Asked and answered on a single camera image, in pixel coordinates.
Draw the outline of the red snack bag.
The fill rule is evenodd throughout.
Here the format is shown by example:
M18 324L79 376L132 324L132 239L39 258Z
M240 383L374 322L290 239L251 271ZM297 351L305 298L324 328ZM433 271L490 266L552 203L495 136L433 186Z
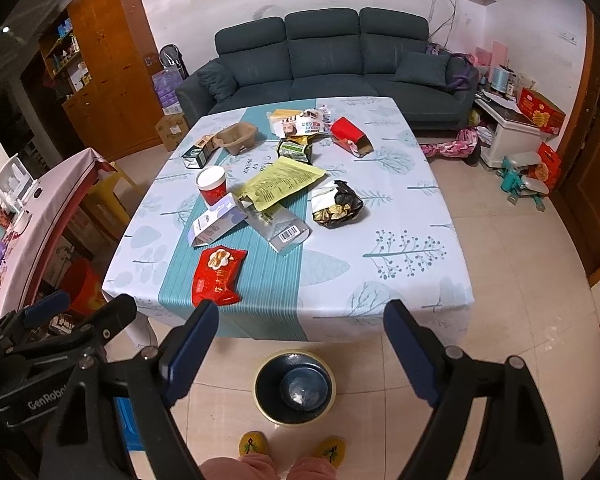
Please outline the red snack bag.
M209 300L223 307L242 300L236 284L247 255L246 250L222 245L205 249L193 277L193 305L198 307L204 300Z

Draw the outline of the white lavender carton box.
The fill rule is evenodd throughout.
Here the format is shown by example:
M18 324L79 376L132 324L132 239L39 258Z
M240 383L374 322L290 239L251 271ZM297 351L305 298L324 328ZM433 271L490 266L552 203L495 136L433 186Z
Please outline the white lavender carton box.
M187 237L189 244L193 248L210 245L246 218L240 200L233 193L228 193L193 221Z

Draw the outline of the red paper cup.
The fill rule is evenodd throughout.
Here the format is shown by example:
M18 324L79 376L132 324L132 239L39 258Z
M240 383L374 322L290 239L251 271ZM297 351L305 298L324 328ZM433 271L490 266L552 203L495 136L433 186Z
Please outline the red paper cup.
M207 206L213 206L227 194L225 169L222 166L204 167L197 174L196 185Z

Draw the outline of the silver barcode box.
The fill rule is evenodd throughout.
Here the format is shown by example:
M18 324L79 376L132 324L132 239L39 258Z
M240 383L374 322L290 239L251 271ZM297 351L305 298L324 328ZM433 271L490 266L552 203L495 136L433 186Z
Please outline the silver barcode box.
M247 223L279 255L291 252L310 236L309 226L282 205L257 211L253 205L246 209Z

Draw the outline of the green black snack packet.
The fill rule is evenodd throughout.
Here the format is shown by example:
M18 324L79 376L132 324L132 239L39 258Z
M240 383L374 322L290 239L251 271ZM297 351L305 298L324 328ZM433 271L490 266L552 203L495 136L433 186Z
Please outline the green black snack packet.
M277 155L286 157L302 164L312 164L312 146L308 136L293 136L280 140L277 145Z

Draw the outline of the black snack bag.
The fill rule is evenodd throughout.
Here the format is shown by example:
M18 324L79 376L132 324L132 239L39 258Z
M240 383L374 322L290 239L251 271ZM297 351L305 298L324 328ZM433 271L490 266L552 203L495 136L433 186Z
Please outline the black snack bag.
M314 188L310 200L313 220L327 229L354 220L364 207L362 198L343 180L329 181Z

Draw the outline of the red carton box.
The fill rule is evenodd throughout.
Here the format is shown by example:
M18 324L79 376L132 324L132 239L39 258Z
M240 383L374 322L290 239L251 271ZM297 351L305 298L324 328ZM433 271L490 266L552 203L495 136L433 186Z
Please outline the red carton box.
M363 158L374 150L366 134L345 117L338 118L330 125L330 133L332 142L355 158Z

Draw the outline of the white red KFC paper bag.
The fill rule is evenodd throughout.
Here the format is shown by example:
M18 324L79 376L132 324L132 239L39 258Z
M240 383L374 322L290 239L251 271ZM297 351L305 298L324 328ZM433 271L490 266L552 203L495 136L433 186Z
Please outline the white red KFC paper bag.
M315 136L329 130L332 114L324 106L307 110L274 110L268 113L268 123L272 133L281 139Z

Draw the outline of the yellow rimmed black trash bin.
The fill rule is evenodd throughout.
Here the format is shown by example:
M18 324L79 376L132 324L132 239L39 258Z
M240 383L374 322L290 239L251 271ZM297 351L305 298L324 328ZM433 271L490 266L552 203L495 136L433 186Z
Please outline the yellow rimmed black trash bin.
M310 352L285 350L270 356L253 381L260 413L277 426L299 427L325 416L335 403L332 369Z

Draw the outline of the red plastic bucket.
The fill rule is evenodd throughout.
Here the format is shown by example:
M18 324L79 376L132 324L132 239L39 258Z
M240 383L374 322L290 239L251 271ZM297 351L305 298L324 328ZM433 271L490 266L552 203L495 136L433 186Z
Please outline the red plastic bucket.
M84 258L73 260L59 282L59 289L70 298L69 310L84 318L106 304L102 282L91 263Z

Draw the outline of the blue plastic stool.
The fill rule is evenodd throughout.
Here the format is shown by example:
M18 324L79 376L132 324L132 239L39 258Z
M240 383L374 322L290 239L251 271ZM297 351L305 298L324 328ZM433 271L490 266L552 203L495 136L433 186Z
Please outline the blue plastic stool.
M130 399L117 396L114 399L114 402L116 402L117 413L120 418L120 424L126 448L130 452L143 451L144 447L142 439L140 438L140 430L137 428L137 423Z

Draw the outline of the pink covered side table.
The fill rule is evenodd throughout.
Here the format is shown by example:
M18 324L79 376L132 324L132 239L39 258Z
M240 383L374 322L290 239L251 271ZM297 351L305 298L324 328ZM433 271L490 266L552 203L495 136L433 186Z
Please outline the pink covered side table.
M34 301L47 263L80 203L98 181L116 168L91 148L46 172L26 205L29 222L10 234L0 267L0 319Z

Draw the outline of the left yellow slipper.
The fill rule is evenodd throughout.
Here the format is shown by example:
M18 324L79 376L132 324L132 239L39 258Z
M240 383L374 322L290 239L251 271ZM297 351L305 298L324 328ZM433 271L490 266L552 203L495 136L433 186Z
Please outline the left yellow slipper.
M261 431L248 431L239 441L239 456L245 457L253 454L270 455L268 438Z

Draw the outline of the yellow slipper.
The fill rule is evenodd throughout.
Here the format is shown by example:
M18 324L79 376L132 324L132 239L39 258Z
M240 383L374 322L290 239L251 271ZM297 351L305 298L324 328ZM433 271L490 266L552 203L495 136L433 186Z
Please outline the yellow slipper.
M331 436L321 441L312 453L313 457L326 460L334 468L339 468L346 457L347 443L342 437Z
M253 454L270 455L268 438L261 431L248 431L239 441L239 456L245 457Z

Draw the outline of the pink trouser legs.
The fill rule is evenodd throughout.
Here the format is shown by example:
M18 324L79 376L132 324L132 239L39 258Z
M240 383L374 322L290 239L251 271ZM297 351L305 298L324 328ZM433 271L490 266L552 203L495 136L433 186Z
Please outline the pink trouser legs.
M215 457L199 466L206 479L278 480L272 458L264 454L250 454L239 458ZM337 469L328 460L306 456L299 458L289 469L288 480L330 480L337 478Z

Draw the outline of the right yellow slipper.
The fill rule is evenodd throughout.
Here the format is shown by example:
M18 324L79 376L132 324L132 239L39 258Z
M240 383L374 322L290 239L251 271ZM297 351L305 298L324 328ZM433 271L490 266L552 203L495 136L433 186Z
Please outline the right yellow slipper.
M331 436L321 441L312 453L313 457L326 460L334 468L339 468L346 457L347 443L342 437Z

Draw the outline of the cardboard box on floor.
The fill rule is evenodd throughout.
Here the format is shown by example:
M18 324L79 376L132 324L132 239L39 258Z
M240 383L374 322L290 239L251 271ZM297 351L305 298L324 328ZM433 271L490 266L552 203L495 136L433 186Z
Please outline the cardboard box on floor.
M164 115L155 124L155 128L169 152L174 151L189 132L189 125L183 113Z

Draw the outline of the wooden cabinet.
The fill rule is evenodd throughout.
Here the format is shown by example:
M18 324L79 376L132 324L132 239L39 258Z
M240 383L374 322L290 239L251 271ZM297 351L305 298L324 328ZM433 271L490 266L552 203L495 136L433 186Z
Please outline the wooden cabinet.
M91 77L62 103L78 137L108 160L160 144L161 65L142 0L71 0L67 11Z

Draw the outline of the teal kids scooter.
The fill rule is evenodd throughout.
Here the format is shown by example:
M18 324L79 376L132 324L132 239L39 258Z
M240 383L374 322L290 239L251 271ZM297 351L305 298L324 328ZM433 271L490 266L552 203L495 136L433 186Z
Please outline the teal kids scooter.
M536 210L545 210L544 197L550 190L542 180L529 174L531 169L540 165L541 157L535 152L503 157L502 166L496 173L502 178L500 189L507 195L509 203L516 205L521 198L531 198Z

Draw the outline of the pink patterned cloth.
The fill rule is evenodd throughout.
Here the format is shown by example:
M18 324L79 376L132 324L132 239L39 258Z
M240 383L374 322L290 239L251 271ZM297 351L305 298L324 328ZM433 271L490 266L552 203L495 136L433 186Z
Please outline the pink patterned cloth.
M449 141L425 143L420 149L427 158L443 157L448 159L470 159L478 153L480 138L476 127L460 130L457 136Z

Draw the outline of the white side cabinet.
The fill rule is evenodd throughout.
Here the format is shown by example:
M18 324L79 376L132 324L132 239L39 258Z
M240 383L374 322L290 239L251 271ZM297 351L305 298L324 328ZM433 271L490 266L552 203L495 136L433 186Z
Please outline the white side cabinet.
M491 100L477 96L474 107L480 116L480 124L490 131L490 136L481 140L480 157L491 169L501 168L507 155L535 152L550 138L521 114Z

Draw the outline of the dark green three-seat sofa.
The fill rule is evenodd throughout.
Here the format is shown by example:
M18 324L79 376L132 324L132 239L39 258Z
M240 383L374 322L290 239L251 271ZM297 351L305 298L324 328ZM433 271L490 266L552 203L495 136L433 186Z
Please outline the dark green three-seat sofa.
M317 98L390 98L416 131L468 124L478 72L466 55L432 50L419 15L381 8L329 8L260 18L219 30L215 58L176 88L195 125L236 108ZM397 81L407 52L448 54L446 86Z

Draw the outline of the red gift box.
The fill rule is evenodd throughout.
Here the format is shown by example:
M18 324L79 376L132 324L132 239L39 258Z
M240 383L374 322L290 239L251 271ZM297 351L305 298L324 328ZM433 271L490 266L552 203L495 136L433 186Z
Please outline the red gift box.
M562 130L566 114L540 92L522 88L518 98L518 108L536 128L551 136L558 136Z

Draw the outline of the dark green sofa cushion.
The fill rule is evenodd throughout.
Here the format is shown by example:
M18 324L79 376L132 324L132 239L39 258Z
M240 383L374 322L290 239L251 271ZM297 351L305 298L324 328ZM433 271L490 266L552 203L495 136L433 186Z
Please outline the dark green sofa cushion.
M421 84L428 87L446 86L446 66L448 54L407 52L398 65L394 78L407 84Z

